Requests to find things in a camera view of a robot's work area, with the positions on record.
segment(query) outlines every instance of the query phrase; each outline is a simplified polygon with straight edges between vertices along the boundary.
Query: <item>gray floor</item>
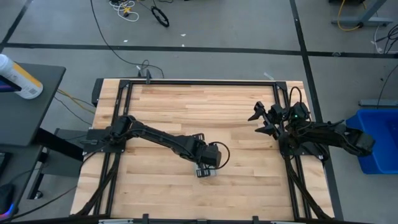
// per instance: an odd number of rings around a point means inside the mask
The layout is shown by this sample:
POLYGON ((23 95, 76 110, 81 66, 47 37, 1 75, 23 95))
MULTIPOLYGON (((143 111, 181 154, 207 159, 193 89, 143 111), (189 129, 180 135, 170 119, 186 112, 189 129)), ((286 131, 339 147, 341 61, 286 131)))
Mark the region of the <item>gray floor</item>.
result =
MULTIPOLYGON (((0 0, 0 39, 17 17, 25 1, 0 0)), ((330 24, 339 5, 327 0, 296 0, 307 49, 311 51, 373 53, 375 28, 342 32, 330 24)), ((116 15, 107 0, 94 0, 100 26, 112 45, 168 47, 230 47, 299 50, 288 0, 194 0, 173 4, 158 3, 168 15, 168 29, 158 25, 152 14, 140 5, 135 22, 116 15)), ((346 6, 343 14, 359 14, 361 6, 346 6)), ((398 2, 390 0, 379 16, 398 20, 398 2)), ((378 36, 388 32, 381 28, 378 36)), ((28 44, 103 45, 91 14, 90 2, 81 0, 34 0, 9 42, 28 44)), ((137 68, 128 65, 108 50, 51 50, 5 48, 4 54, 18 62, 60 65, 67 68, 61 89, 75 97, 90 100, 94 81, 99 77, 135 76, 137 68)), ((266 54, 224 54, 193 52, 119 51, 120 56, 141 63, 149 59, 161 67, 167 78, 210 78, 267 80, 307 80, 301 56, 266 54)), ((324 120, 336 121, 354 115, 358 100, 377 98, 381 79, 396 65, 394 59, 310 57, 324 120)), ((151 70, 159 76, 158 70, 151 70)), ((398 98, 394 86, 398 75, 386 86, 383 98, 398 98)), ((59 96, 88 122, 93 116, 59 96)), ((87 130, 88 125, 53 101, 42 127, 87 130)), ((358 160, 341 149, 331 151, 338 193, 345 220, 371 223, 396 223, 398 176, 364 175, 358 160)), ((46 176, 41 186, 44 198, 24 201, 21 212, 34 208, 74 186, 77 179, 46 176)), ((69 214, 73 192, 50 207, 38 210, 23 220, 65 217, 69 214)))

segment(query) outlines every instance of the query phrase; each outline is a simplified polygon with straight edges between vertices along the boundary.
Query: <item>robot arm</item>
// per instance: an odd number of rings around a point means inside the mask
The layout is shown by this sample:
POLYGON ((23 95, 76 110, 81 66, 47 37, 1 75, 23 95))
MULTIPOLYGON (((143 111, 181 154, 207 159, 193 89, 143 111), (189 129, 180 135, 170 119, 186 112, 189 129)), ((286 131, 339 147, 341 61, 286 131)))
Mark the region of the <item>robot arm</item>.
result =
POLYGON ((342 122, 319 123, 307 121, 309 112, 304 103, 297 102, 292 107, 282 109, 280 105, 273 105, 266 112, 264 105, 257 102, 255 114, 249 121, 264 118, 264 127, 256 132, 273 136, 289 148, 298 149, 305 142, 342 147, 355 156, 368 156, 372 153, 374 139, 358 129, 348 128, 342 122), (287 122, 285 129, 282 123, 287 122))
POLYGON ((203 134, 193 136, 173 136, 158 129, 148 127, 133 116, 121 116, 112 126, 106 128, 108 136, 105 141, 117 144, 122 140, 143 138, 173 150, 178 156, 188 161, 219 167, 221 153, 215 143, 206 144, 203 134))

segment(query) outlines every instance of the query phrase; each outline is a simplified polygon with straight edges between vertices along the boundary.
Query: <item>wooden tabletop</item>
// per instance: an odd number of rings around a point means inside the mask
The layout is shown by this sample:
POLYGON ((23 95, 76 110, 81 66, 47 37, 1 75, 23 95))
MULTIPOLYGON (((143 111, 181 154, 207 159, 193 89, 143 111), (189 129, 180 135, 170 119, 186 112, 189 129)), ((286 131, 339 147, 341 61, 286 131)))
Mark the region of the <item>wooden tabletop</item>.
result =
MULTIPOLYGON (((110 125, 118 83, 118 79, 104 80, 94 128, 110 125)), ((289 91, 293 86, 299 87, 307 104, 303 83, 286 83, 289 91)), ((299 94, 295 92, 292 103, 298 100, 299 94)), ((198 179, 192 162, 179 158, 166 147, 131 139, 121 157, 111 216, 140 218, 149 213, 151 218, 251 220, 257 215, 260 220, 293 220, 278 143, 268 135, 254 132, 262 125, 261 120, 247 122, 257 101, 262 101, 266 108, 273 105, 272 88, 134 85, 129 114, 170 134, 204 133, 206 142, 225 143, 231 150, 231 159, 216 177, 198 179)), ((224 163, 226 151, 219 148, 224 163)), ((98 187, 103 157, 93 156, 81 169, 71 213, 79 211, 98 187)), ((325 213, 333 216, 321 162, 313 156, 301 158, 308 191, 325 213)), ((297 189, 296 192, 304 217, 302 199, 297 189)))

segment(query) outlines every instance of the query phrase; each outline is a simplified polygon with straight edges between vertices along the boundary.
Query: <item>blue bin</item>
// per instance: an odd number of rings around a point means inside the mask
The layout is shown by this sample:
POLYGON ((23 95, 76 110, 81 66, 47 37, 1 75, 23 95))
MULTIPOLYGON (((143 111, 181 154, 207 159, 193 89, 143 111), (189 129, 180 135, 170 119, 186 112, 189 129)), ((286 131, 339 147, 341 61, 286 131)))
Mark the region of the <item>blue bin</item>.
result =
POLYGON ((398 174, 398 110, 359 110, 346 124, 376 141, 370 156, 358 157, 365 174, 398 174))

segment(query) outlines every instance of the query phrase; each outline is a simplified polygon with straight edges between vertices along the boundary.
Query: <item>wire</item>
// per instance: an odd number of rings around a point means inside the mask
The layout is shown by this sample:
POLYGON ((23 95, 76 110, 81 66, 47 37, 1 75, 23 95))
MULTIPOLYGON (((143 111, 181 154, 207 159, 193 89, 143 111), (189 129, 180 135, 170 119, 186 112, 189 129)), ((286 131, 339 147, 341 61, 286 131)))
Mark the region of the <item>wire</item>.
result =
POLYGON ((227 152, 228 152, 228 157, 226 158, 226 161, 224 162, 223 165, 221 165, 219 167, 216 167, 216 168, 207 167, 207 168, 202 169, 202 170, 218 170, 218 169, 221 169, 229 162, 229 158, 231 157, 231 151, 229 151, 229 148, 228 148, 228 146, 226 144, 224 144, 222 142, 219 142, 219 141, 215 141, 215 142, 209 143, 209 145, 211 145, 211 144, 222 144, 225 147, 225 149, 227 150, 227 152))
POLYGON ((395 25, 393 28, 390 29, 390 31, 387 34, 387 42, 386 42, 386 46, 384 47, 384 53, 388 54, 392 48, 392 46, 397 42, 398 40, 398 25, 395 25), (389 41, 392 40, 392 43, 390 44, 390 47, 388 48, 387 52, 387 45, 389 43, 389 41))
POLYGON ((134 1, 124 1, 124 2, 120 2, 119 5, 114 5, 112 4, 111 1, 109 1, 109 4, 113 7, 114 10, 116 10, 118 12, 118 16, 122 19, 125 19, 129 22, 137 22, 139 19, 139 14, 136 12, 132 12, 131 8, 134 7, 136 5, 136 3, 134 1), (128 19, 126 17, 124 17, 124 15, 130 15, 130 14, 135 14, 137 15, 137 19, 128 19))
POLYGON ((340 16, 341 16, 341 12, 342 12, 342 10, 343 10, 343 6, 344 6, 344 3, 345 3, 345 2, 346 2, 346 0, 343 0, 343 2, 341 3, 340 9, 338 10, 337 25, 338 25, 338 27, 339 27, 342 31, 348 32, 348 31, 356 30, 356 29, 360 28, 361 26, 356 26, 356 27, 350 28, 350 29, 342 28, 342 26, 341 26, 341 24, 340 24, 340 16))
POLYGON ((388 79, 390 78, 390 76, 392 75, 392 73, 395 71, 395 69, 397 69, 397 67, 398 67, 398 64, 394 67, 394 69, 392 69, 392 71, 390 72, 390 74, 388 74, 388 76, 387 76, 387 78, 386 78, 386 81, 384 82, 383 87, 381 88, 380 95, 379 95, 379 99, 377 99, 376 109, 379 109, 379 103, 380 103, 381 95, 383 94, 383 91, 384 91, 384 87, 386 87, 386 84, 387 84, 387 82, 388 82, 388 79))
POLYGON ((34 208, 34 209, 32 209, 32 210, 30 210, 30 211, 28 211, 28 212, 22 213, 22 214, 20 214, 20 215, 16 215, 16 216, 13 216, 13 217, 6 218, 6 219, 4 219, 4 220, 1 220, 0 223, 9 222, 9 221, 14 220, 14 219, 16 219, 16 218, 20 218, 20 217, 23 217, 23 216, 25 216, 25 215, 28 215, 28 214, 30 214, 30 213, 32 213, 32 212, 35 212, 35 211, 37 211, 37 210, 39 210, 39 209, 41 209, 41 208, 47 206, 48 204, 50 204, 50 203, 52 203, 52 202, 54 202, 54 201, 60 199, 61 197, 63 197, 63 196, 66 195, 67 193, 71 192, 71 191, 74 190, 75 188, 77 188, 77 185, 74 186, 74 187, 72 187, 71 189, 67 190, 65 193, 59 195, 58 197, 52 199, 51 201, 48 201, 47 203, 44 203, 43 205, 41 205, 41 206, 39 206, 39 207, 37 207, 37 208, 34 208))
POLYGON ((76 103, 81 109, 83 109, 83 110, 85 110, 85 111, 88 111, 88 112, 90 112, 90 113, 92 113, 92 114, 95 114, 94 111, 85 108, 83 105, 81 105, 79 102, 77 102, 77 100, 75 100, 74 97, 72 97, 71 95, 69 95, 69 93, 67 93, 67 92, 65 92, 65 91, 63 91, 63 90, 57 90, 57 93, 62 94, 62 95, 64 95, 64 96, 66 96, 66 97, 69 97, 69 99, 71 99, 74 103, 76 103))
MULTIPOLYGON (((389 34, 397 35, 398 34, 398 27, 397 26, 394 26, 393 28, 391 28, 390 31, 389 31, 389 34)), ((376 30, 374 31, 374 35, 373 35, 373 44, 374 44, 374 48, 376 49, 376 51, 379 54, 388 54, 388 53, 396 54, 396 53, 398 53, 398 51, 390 51, 395 42, 393 42, 391 44, 391 46, 390 46, 390 48, 389 48, 389 50, 387 52, 386 52, 387 47, 384 47, 384 50, 383 49, 379 49, 379 47, 377 46, 377 43, 389 37, 389 35, 387 35, 387 36, 385 36, 383 38, 378 39, 377 38, 377 32, 379 31, 379 28, 380 28, 380 25, 377 26, 376 30)))
POLYGON ((20 174, 17 174, 15 177, 13 177, 13 178, 8 182, 8 184, 12 184, 16 179, 22 177, 24 174, 27 174, 27 173, 29 173, 29 172, 33 172, 33 171, 38 170, 38 169, 40 169, 40 168, 30 169, 30 170, 21 172, 20 174))
POLYGON ((303 130, 303 129, 308 128, 309 126, 311 126, 312 120, 311 120, 310 113, 309 113, 309 112, 306 112, 305 109, 304 109, 303 106, 302 106, 302 103, 303 103, 302 99, 303 99, 303 97, 302 97, 301 90, 300 90, 297 86, 293 86, 292 89, 290 89, 289 100, 288 100, 288 102, 289 102, 289 108, 290 108, 290 104, 291 104, 291 101, 292 101, 292 93, 293 93, 293 90, 294 90, 294 89, 296 89, 296 90, 298 91, 298 93, 300 94, 300 107, 301 107, 301 110, 302 110, 304 113, 307 113, 307 116, 308 116, 308 118, 309 118, 309 120, 310 120, 309 123, 308 123, 306 126, 304 126, 304 127, 302 127, 302 128, 298 128, 297 131, 300 131, 300 130, 303 130))
MULTIPOLYGON (((109 145, 109 143, 108 143, 108 144, 105 144, 103 147, 101 147, 101 148, 95 150, 94 152, 92 152, 92 153, 91 153, 88 157, 86 157, 86 159, 81 163, 80 168, 83 167, 83 164, 84 164, 88 159, 90 159, 90 158, 91 158, 92 156, 94 156, 97 152, 99 152, 101 149, 103 149, 104 147, 106 147, 106 146, 108 146, 108 145, 109 145)), ((27 171, 25 171, 25 172, 23 172, 23 173, 18 174, 17 176, 15 176, 15 177, 9 182, 9 184, 10 184, 11 182, 15 181, 17 178, 19 178, 19 177, 22 176, 23 174, 26 174, 26 173, 28 173, 28 172, 33 172, 34 170, 37 170, 37 169, 40 169, 40 168, 36 168, 36 169, 33 169, 33 170, 27 170, 27 171)), ((67 193, 71 192, 71 191, 72 191, 73 189, 75 189, 75 188, 77 188, 77 185, 74 186, 74 187, 72 187, 71 189, 67 190, 65 193, 59 195, 58 197, 52 199, 51 201, 48 201, 47 203, 44 203, 43 205, 41 205, 41 206, 39 206, 39 207, 37 207, 37 208, 34 208, 34 209, 32 209, 32 210, 30 210, 30 211, 28 211, 28 212, 22 213, 22 214, 20 214, 20 215, 16 215, 16 216, 13 216, 13 217, 10 217, 10 218, 1 220, 0 223, 8 222, 8 221, 14 220, 14 219, 16 219, 16 218, 20 218, 20 217, 23 217, 23 216, 25 216, 25 215, 28 215, 28 214, 30 214, 30 213, 32 213, 32 212, 35 212, 35 211, 37 211, 37 210, 39 210, 39 209, 41 209, 41 208, 43 208, 43 207, 49 205, 50 203, 52 203, 52 202, 54 202, 54 201, 60 199, 61 197, 63 197, 63 196, 66 195, 67 193)))
POLYGON ((339 120, 339 121, 337 121, 335 123, 331 123, 331 124, 324 124, 324 125, 314 126, 314 127, 310 128, 310 129, 306 130, 304 133, 297 135, 297 137, 303 136, 304 134, 307 134, 309 131, 311 131, 311 130, 313 130, 315 128, 333 127, 333 126, 336 126, 337 124, 341 124, 342 122, 344 122, 343 119, 339 120))
MULTIPOLYGON (((63 90, 58 89, 57 92, 58 92, 59 94, 61 94, 61 95, 68 96, 68 95, 67 95, 67 92, 65 92, 65 91, 63 91, 63 90)), ((87 101, 84 101, 84 100, 79 99, 79 98, 76 98, 76 97, 72 97, 72 98, 73 98, 74 100, 77 100, 77 101, 80 101, 80 102, 82 102, 82 103, 85 103, 85 104, 87 104, 88 106, 94 107, 94 105, 92 105, 91 103, 89 103, 89 102, 87 102, 87 101)))
POLYGON ((69 107, 67 105, 65 105, 65 103, 63 103, 61 100, 59 100, 56 96, 54 97, 54 99, 56 99, 58 102, 60 102, 69 112, 71 112, 71 114, 75 115, 75 117, 77 117, 80 121, 88 124, 91 126, 91 124, 85 120, 83 120, 81 117, 77 116, 71 109, 69 109, 69 107))
POLYGON ((150 12, 152 12, 152 10, 150 9, 150 8, 148 8, 146 5, 144 5, 143 3, 143 0, 138 0, 138 3, 141 5, 141 6, 144 6, 146 9, 148 9, 148 10, 150 10, 150 12))
MULTIPOLYGON (((108 44, 108 42, 106 41, 106 39, 105 39, 105 37, 104 37, 104 35, 103 35, 102 31, 101 31, 100 24, 98 23, 97 16, 95 15, 93 0, 90 0, 90 4, 91 4, 91 10, 92 10, 92 12, 93 12, 94 20, 95 20, 95 23, 96 23, 96 25, 97 25, 99 34, 101 34, 101 37, 102 37, 102 39, 104 40, 106 46, 108 46, 108 48, 113 52, 113 54, 115 54, 115 55, 116 55, 120 60, 122 60, 123 62, 126 62, 126 63, 131 64, 131 65, 141 65, 141 64, 139 64, 139 63, 133 63, 133 62, 129 62, 129 61, 123 59, 122 57, 120 57, 120 56, 112 49, 112 47, 108 44)), ((160 72, 162 73, 162 78, 164 78, 164 73, 163 73, 163 70, 162 70, 161 68, 159 68, 158 66, 149 65, 149 64, 148 64, 148 67, 152 67, 152 68, 157 68, 157 69, 159 69, 160 72)))
POLYGON ((286 163, 286 171, 288 176, 293 180, 293 182, 296 184, 298 190, 301 192, 302 197, 305 198, 309 204, 309 206, 312 208, 314 214, 320 219, 320 220, 331 220, 332 218, 329 217, 325 212, 323 212, 322 208, 317 204, 317 202, 313 199, 311 194, 308 192, 307 188, 303 185, 302 181, 299 179, 297 176, 296 172, 293 169, 292 162, 286 158, 283 157, 286 163))

